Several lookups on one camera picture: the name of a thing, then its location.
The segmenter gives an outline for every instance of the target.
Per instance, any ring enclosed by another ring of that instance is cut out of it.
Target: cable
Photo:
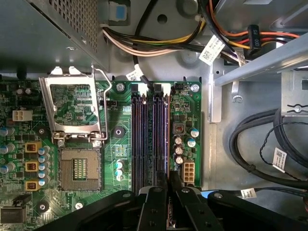
[[[236,130],[231,134],[229,139],[229,151],[233,157],[233,159],[244,169],[246,169],[248,172],[271,182],[285,185],[288,187],[298,188],[298,189],[308,189],[308,182],[306,181],[297,181],[297,180],[287,180],[282,179],[278,177],[274,177],[271,175],[268,175],[266,173],[263,173],[259,170],[257,170],[255,165],[248,164],[243,157],[241,156],[239,149],[238,149],[238,135],[249,129],[254,128],[257,126],[261,126],[264,124],[272,123],[274,120],[274,113],[273,110],[271,110],[269,113],[266,114],[267,117],[260,118],[259,114],[257,114],[256,119],[254,119],[254,115],[250,116],[248,123],[242,124],[241,126],[237,127]]]

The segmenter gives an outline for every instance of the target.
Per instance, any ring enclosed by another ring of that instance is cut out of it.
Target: chip
[[[2,224],[20,224],[26,221],[26,208],[3,207],[0,211]]]

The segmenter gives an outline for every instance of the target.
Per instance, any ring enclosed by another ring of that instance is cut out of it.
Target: screw hole
[[[212,227],[212,224],[209,223],[209,222],[205,222],[204,224],[205,224],[205,226],[207,226],[208,228],[211,228],[211,227]]]
[[[167,18],[167,16],[165,16],[164,14],[160,14],[160,15],[157,17],[157,21],[158,21],[158,23],[160,23],[160,24],[165,24],[165,23],[168,21],[168,18]]]

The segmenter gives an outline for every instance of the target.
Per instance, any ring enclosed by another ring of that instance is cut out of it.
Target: sticker
[[[135,70],[126,75],[129,81],[140,81],[140,77],[143,76],[143,72],[141,71],[139,64],[135,65]]]
[[[242,198],[246,199],[246,198],[256,198],[257,194],[254,188],[252,189],[243,189],[241,190],[241,194],[242,194]]]
[[[244,66],[247,63],[246,59],[245,59],[245,56],[242,53],[238,52],[238,51],[236,51],[235,54],[236,54],[236,56],[237,56],[237,58],[239,60],[239,66]]]
[[[207,65],[211,66],[224,47],[225,44],[220,41],[219,38],[213,35],[201,52],[199,59],[202,62],[205,62]]]
[[[279,169],[284,170],[284,164],[285,164],[286,158],[287,158],[287,153],[280,150],[279,148],[275,148],[273,166],[277,166],[278,170]]]

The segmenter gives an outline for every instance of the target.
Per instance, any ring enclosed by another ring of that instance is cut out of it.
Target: ram slot
[[[131,155],[132,190],[135,193],[147,186],[148,179],[148,104],[145,97],[137,94],[131,98]]]

